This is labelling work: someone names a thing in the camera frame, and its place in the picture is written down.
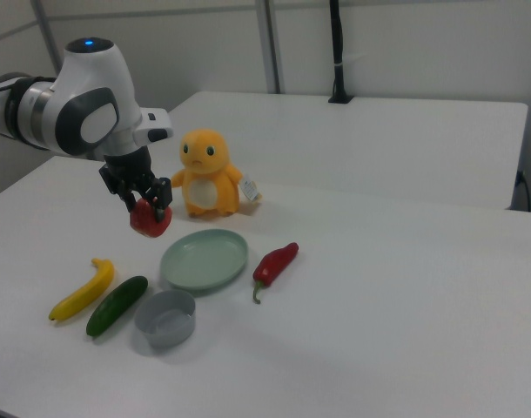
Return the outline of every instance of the cucumber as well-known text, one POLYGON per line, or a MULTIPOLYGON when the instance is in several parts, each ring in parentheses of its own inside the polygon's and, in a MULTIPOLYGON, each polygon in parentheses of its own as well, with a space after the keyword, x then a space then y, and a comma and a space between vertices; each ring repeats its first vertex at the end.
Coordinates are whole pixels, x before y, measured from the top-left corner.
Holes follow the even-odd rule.
POLYGON ((85 332, 90 337, 97 337, 104 333, 126 309, 144 294, 147 285, 148 282, 144 276, 131 277, 118 285, 93 311, 85 332))

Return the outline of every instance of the gray bowl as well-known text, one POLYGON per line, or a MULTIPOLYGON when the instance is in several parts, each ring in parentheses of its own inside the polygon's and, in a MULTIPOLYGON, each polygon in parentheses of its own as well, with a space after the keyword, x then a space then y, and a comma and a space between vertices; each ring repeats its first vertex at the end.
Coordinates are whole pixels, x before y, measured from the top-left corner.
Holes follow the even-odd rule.
POLYGON ((174 346, 194 331, 196 302, 184 290, 156 293, 136 311, 134 323, 153 347, 174 346))

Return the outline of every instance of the red pepper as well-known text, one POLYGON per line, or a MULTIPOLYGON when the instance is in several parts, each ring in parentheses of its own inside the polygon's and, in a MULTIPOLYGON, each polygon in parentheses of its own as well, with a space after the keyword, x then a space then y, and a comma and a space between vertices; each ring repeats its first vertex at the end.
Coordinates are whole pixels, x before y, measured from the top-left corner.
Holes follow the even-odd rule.
POLYGON ((261 303, 256 297, 258 290, 262 287, 269 287, 277 279, 277 276, 285 270, 285 267, 291 264, 298 251, 299 245, 292 242, 288 246, 271 251, 260 261, 252 276, 256 282, 254 285, 254 302, 261 303))

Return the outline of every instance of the plush toy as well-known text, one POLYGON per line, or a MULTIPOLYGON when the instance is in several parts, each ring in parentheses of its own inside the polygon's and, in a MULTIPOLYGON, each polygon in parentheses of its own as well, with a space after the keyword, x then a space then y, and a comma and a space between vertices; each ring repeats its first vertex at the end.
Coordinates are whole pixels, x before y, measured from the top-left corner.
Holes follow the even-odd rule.
POLYGON ((229 149, 219 132, 188 132, 180 142, 180 160, 185 168, 172 176, 171 186, 182 186, 190 216, 212 210, 228 216, 239 209, 239 181, 243 176, 231 164, 229 149))

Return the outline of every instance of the banana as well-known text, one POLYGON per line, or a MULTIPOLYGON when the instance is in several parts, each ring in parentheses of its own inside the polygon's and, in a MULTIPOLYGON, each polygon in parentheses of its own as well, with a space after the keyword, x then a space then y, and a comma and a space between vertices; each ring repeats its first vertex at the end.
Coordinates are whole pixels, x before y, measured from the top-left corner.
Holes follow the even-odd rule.
POLYGON ((93 259, 97 273, 76 292, 57 303, 49 313, 50 320, 67 320, 87 307, 105 291, 115 275, 115 267, 109 260, 93 259))

